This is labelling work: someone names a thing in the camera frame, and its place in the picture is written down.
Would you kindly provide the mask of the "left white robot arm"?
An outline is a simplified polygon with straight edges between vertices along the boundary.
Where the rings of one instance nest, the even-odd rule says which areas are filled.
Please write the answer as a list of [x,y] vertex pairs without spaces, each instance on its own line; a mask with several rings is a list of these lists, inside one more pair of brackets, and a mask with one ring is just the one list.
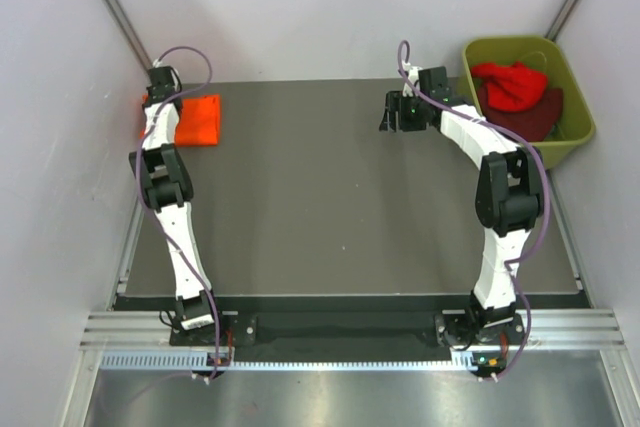
[[175,280],[178,328],[205,343],[226,334],[225,317],[214,311],[211,283],[204,273],[192,224],[194,188],[176,146],[182,113],[182,85],[174,68],[155,63],[143,100],[141,143],[129,154],[139,200],[164,237]]

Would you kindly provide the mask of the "aluminium frame rail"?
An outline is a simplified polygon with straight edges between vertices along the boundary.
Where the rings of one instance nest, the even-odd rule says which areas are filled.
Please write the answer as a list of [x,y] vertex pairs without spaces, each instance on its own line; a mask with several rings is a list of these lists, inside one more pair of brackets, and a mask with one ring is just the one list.
[[[534,309],[530,349],[601,350],[624,347],[622,332],[606,309]],[[89,315],[83,349],[152,349],[169,345],[170,330],[153,312],[97,312]]]

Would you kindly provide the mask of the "dark maroon t shirt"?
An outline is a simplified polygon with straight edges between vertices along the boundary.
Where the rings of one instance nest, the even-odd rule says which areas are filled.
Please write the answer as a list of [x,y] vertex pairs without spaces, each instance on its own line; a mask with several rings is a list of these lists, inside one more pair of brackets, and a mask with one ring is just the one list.
[[564,93],[560,88],[547,89],[537,104],[520,112],[503,112],[490,107],[484,86],[477,90],[477,97],[490,123],[515,132],[528,142],[544,141],[560,120],[564,107]]

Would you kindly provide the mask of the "red t shirt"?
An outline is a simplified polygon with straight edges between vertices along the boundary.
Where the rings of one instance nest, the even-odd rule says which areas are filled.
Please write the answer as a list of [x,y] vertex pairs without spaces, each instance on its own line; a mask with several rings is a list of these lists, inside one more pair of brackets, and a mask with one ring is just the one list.
[[471,68],[471,74],[482,81],[489,107],[505,113],[532,109],[548,85],[546,74],[520,61],[511,65],[481,63]]

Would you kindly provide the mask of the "olive green plastic bin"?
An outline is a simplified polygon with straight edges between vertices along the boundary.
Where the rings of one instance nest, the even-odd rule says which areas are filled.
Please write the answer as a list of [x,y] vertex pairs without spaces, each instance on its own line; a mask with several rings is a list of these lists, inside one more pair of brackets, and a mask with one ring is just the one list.
[[548,132],[534,146],[541,152],[545,168],[557,167],[573,150],[587,143],[595,133],[595,124],[573,72],[559,46],[541,36],[512,35],[474,39],[462,49],[462,74],[457,90],[482,109],[478,90],[481,81],[471,69],[493,62],[510,65],[520,62],[544,73],[548,87],[562,91],[562,111]]

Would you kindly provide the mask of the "orange t shirt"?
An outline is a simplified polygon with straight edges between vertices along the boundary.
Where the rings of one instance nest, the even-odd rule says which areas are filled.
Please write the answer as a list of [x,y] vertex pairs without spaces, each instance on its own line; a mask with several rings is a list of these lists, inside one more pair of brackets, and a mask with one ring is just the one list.
[[176,147],[215,146],[219,141],[221,107],[219,95],[198,98],[178,98],[162,109],[153,132],[146,136],[159,111],[160,102],[149,103],[142,97],[145,126],[140,133],[143,149],[151,150],[164,144]]

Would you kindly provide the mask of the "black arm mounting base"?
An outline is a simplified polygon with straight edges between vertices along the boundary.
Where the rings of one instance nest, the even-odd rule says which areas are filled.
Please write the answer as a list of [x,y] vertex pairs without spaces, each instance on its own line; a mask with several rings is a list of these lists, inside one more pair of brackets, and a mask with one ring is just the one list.
[[220,325],[173,331],[170,343],[233,350],[236,361],[446,360],[450,349],[514,351],[520,315],[483,327],[467,294],[221,297]]

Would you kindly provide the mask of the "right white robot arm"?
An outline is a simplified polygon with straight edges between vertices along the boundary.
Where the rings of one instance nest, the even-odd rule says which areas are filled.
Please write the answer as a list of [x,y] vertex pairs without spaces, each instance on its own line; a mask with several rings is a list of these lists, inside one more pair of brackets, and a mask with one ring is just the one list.
[[477,108],[453,94],[445,68],[423,69],[403,60],[404,85],[385,97],[382,131],[429,127],[452,141],[475,165],[474,207],[484,229],[479,278],[460,327],[442,330],[445,340],[487,343],[516,318],[520,257],[544,212],[544,191],[532,152],[488,126]]

